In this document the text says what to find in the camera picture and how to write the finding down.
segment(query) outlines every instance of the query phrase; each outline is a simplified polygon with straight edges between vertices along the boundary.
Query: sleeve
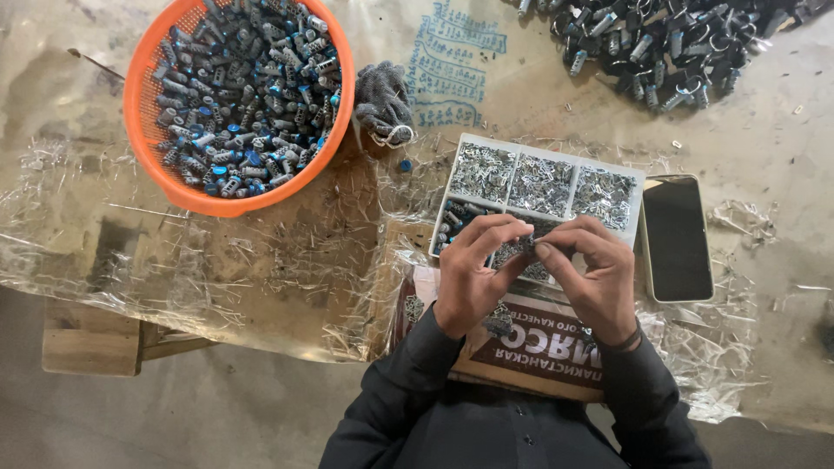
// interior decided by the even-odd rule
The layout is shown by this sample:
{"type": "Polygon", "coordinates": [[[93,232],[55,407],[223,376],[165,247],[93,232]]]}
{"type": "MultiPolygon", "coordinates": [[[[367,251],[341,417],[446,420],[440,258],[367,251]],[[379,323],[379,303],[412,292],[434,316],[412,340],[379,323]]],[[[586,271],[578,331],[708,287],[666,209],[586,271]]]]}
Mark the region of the sleeve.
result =
{"type": "Polygon", "coordinates": [[[711,467],[675,379],[646,336],[641,339],[628,352],[600,348],[605,402],[616,420],[612,430],[622,446],[620,456],[635,469],[711,467]]]}
{"type": "Polygon", "coordinates": [[[433,308],[393,354],[365,372],[362,391],[328,440],[319,468],[371,467],[434,404],[463,340],[440,329],[433,308]]]}

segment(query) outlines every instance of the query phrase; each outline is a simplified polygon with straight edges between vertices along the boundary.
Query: hand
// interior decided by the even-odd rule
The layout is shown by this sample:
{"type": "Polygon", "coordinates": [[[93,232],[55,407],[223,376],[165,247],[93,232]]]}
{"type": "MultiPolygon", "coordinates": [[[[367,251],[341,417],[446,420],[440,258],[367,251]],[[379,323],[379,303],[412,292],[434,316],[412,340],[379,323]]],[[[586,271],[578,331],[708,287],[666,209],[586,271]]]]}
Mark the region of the hand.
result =
{"type": "Polygon", "coordinates": [[[452,339],[459,339],[495,310],[513,280],[530,264],[516,255],[495,270],[484,267],[486,258],[503,243],[533,232],[533,225],[512,215],[481,215],[440,252],[440,292],[435,319],[452,339]]]}
{"type": "Polygon", "coordinates": [[[599,340],[617,346],[634,334],[634,254],[598,219],[580,215],[557,226],[536,240],[535,253],[599,340]],[[585,275],[570,263],[577,252],[588,264],[585,275]]]}

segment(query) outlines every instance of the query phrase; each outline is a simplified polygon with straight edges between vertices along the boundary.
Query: gray knitted glove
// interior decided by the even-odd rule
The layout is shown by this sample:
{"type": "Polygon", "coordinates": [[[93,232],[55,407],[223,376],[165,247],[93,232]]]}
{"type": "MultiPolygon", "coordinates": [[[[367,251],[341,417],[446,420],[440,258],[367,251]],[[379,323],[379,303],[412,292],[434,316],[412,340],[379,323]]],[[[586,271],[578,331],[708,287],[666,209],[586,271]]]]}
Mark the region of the gray knitted glove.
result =
{"type": "Polygon", "coordinates": [[[356,81],[356,117],[380,146],[407,144],[417,137],[411,128],[405,68],[386,60],[359,71],[356,81]]]}

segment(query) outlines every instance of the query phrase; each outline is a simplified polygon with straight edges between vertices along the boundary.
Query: wooden bench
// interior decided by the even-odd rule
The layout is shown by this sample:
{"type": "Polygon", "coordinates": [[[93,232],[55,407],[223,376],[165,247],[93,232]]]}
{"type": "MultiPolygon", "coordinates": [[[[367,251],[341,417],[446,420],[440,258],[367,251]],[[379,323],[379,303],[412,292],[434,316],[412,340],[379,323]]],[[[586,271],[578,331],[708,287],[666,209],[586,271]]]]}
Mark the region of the wooden bench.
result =
{"type": "Polygon", "coordinates": [[[216,345],[209,339],[73,301],[46,298],[44,371],[136,376],[142,362],[216,345]]]}

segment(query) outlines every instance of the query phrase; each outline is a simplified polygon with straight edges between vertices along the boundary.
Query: orange plastic basket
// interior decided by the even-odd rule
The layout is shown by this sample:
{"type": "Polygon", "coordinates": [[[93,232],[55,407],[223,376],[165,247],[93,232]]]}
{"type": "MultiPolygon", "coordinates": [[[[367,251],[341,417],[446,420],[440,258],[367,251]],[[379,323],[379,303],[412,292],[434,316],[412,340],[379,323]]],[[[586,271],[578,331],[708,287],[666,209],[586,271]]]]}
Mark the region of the orange plastic basket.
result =
{"type": "MultiPolygon", "coordinates": [[[[199,189],[188,187],[175,168],[162,165],[162,157],[166,152],[156,148],[156,144],[168,140],[168,131],[156,124],[156,118],[162,111],[156,102],[157,95],[163,91],[162,84],[151,76],[157,67],[158,59],[163,56],[159,41],[168,34],[168,30],[174,24],[183,31],[193,32],[197,27],[197,22],[205,16],[206,7],[200,0],[174,0],[153,20],[148,31],[142,36],[136,50],[133,51],[133,58],[130,61],[130,69],[124,84],[124,125],[128,131],[130,145],[136,153],[136,159],[151,179],[162,188],[172,204],[199,214],[218,217],[240,216],[250,210],[262,209],[295,194],[313,180],[333,158],[348,128],[348,121],[354,107],[356,75],[354,60],[350,53],[348,39],[330,10],[319,0],[296,0],[296,2],[307,5],[311,13],[328,24],[328,33],[339,52],[339,63],[342,67],[341,105],[330,136],[310,164],[287,184],[247,199],[220,199],[205,194],[199,189]]],[[[221,7],[229,3],[231,3],[229,0],[217,1],[221,7]]]]}

